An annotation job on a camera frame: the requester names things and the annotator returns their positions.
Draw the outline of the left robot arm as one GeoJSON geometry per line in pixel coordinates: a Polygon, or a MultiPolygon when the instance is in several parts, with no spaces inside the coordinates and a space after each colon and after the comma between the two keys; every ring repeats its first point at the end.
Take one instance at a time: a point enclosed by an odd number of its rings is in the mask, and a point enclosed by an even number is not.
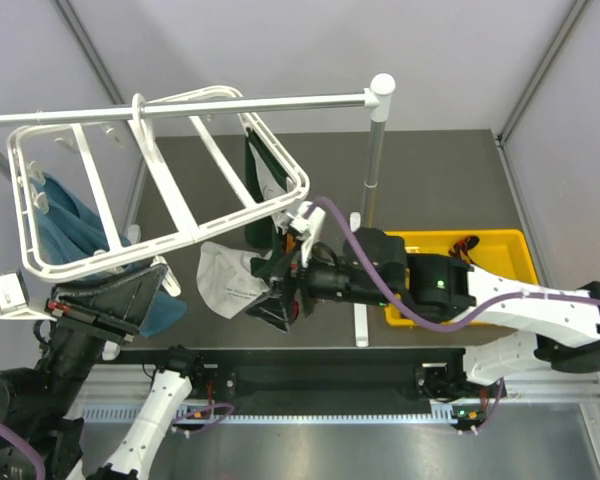
{"type": "MultiPolygon", "coordinates": [[[[30,307],[20,273],[0,276],[0,318],[53,324],[34,367],[0,371],[0,479],[84,478],[84,420],[68,415],[106,344],[139,332],[166,274],[166,265],[154,264],[56,285],[40,311],[30,307]]],[[[180,405],[204,390],[206,376],[199,356],[170,348],[130,430],[93,478],[147,478],[180,405]]]]}

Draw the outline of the red black argyle sock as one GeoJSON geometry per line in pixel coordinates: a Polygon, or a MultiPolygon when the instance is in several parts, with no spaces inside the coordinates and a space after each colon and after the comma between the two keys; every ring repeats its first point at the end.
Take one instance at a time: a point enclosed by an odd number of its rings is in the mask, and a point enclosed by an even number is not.
{"type": "Polygon", "coordinates": [[[291,325],[295,322],[298,316],[299,307],[295,299],[297,282],[295,278],[295,269],[297,268],[296,257],[298,255],[299,246],[295,238],[287,233],[283,237],[283,258],[282,264],[285,268],[283,273],[282,287],[282,307],[285,315],[285,321],[291,325]]]}

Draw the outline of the white and green cloth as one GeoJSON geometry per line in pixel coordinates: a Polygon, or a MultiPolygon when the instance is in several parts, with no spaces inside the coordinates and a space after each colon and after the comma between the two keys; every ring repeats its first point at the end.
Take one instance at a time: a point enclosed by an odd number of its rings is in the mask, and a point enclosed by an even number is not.
{"type": "MultiPolygon", "coordinates": [[[[287,172],[251,128],[245,134],[245,180],[258,203],[287,192],[287,172]]],[[[278,234],[274,219],[265,217],[245,226],[244,240],[253,251],[214,242],[202,244],[196,280],[199,294],[212,312],[231,319],[268,292],[265,281],[254,273],[273,259],[278,234]]]]}

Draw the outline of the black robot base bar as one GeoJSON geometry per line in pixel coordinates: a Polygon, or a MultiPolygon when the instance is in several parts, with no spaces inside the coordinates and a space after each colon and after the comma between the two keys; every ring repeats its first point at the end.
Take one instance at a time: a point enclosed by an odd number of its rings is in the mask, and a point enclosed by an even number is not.
{"type": "Polygon", "coordinates": [[[461,350],[433,348],[125,350],[121,365],[194,363],[193,395],[244,416],[425,413],[467,397],[461,350]]]}

